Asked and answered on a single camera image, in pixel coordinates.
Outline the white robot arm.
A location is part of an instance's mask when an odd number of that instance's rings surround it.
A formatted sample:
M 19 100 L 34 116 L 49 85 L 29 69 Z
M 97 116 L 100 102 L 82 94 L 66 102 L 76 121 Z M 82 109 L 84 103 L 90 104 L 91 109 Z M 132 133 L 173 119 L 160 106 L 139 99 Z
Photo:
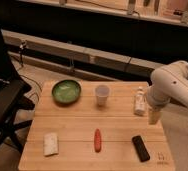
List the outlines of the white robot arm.
M 150 76 L 152 85 L 147 88 L 149 123 L 154 125 L 161 117 L 160 110 L 173 98 L 188 108 L 188 62 L 176 61 L 156 68 Z

